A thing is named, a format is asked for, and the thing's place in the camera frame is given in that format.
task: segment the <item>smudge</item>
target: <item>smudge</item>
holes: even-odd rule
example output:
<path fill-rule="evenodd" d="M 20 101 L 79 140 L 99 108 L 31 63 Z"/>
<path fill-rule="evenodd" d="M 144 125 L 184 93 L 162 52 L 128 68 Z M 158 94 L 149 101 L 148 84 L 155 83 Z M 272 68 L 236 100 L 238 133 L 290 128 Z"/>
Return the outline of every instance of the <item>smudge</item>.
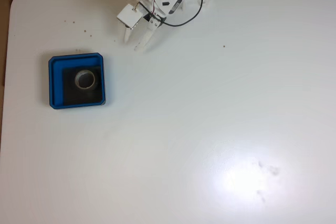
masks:
<path fill-rule="evenodd" d="M 266 200 L 265 200 L 265 198 L 264 198 L 263 191 L 261 191 L 261 190 L 257 190 L 256 193 L 257 193 L 257 195 L 259 196 L 259 198 L 261 199 L 262 203 L 265 204 L 265 203 L 266 203 Z"/>
<path fill-rule="evenodd" d="M 275 166 L 268 166 L 267 171 L 269 171 L 269 173 L 273 176 L 278 176 L 280 174 L 280 168 Z"/>

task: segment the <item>table surface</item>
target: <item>table surface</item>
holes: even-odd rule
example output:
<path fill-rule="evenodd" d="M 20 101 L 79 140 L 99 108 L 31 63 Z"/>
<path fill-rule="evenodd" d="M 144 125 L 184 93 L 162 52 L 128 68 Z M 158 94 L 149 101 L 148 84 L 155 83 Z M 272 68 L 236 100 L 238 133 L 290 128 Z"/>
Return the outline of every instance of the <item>table surface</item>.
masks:
<path fill-rule="evenodd" d="M 130 1 L 13 1 L 1 223 L 335 223 L 336 0 L 211 0 L 142 53 Z M 48 60 L 84 52 L 107 103 L 52 109 Z"/>

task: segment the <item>black cable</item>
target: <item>black cable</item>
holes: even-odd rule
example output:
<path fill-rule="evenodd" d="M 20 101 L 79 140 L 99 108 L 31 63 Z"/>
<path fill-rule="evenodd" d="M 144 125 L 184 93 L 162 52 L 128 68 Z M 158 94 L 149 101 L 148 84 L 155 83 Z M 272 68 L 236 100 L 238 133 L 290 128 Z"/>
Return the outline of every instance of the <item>black cable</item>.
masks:
<path fill-rule="evenodd" d="M 184 26 L 185 24 L 189 23 L 190 21 L 192 21 L 194 18 L 197 17 L 197 15 L 200 13 L 201 9 L 202 9 L 202 6 L 203 6 L 203 0 L 201 0 L 201 5 L 199 6 L 199 9 L 197 11 L 197 13 L 194 15 L 194 17 L 192 17 L 191 19 L 187 20 L 186 22 L 182 23 L 182 24 L 178 24 L 178 25 L 172 25 L 172 24 L 169 24 L 169 23 L 166 23 L 158 18 L 156 18 L 154 16 L 154 14 L 152 14 L 141 2 L 139 2 L 139 4 L 153 17 L 155 18 L 156 20 L 158 20 L 159 22 L 161 22 L 161 24 L 165 24 L 167 26 L 172 26 L 172 27 L 178 27 L 178 26 Z"/>

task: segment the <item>robotic arm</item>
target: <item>robotic arm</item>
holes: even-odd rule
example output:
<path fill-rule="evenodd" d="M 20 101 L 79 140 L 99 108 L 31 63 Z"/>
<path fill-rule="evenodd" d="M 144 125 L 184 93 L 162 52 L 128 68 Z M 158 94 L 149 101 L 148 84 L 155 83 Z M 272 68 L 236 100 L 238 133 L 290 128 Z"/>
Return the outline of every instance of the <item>robotic arm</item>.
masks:
<path fill-rule="evenodd" d="M 184 0 L 137 0 L 135 6 L 128 4 L 117 16 L 117 19 L 125 25 L 124 42 L 129 40 L 134 27 L 141 18 L 145 18 L 149 23 L 144 35 L 135 47 L 135 51 L 143 49 L 152 38 L 154 32 L 162 24 L 177 27 L 193 20 L 201 11 L 203 0 L 198 0 L 200 5 L 199 10 L 196 15 L 188 21 L 178 25 L 171 25 L 165 22 L 167 17 L 173 14 L 182 5 L 183 1 Z"/>

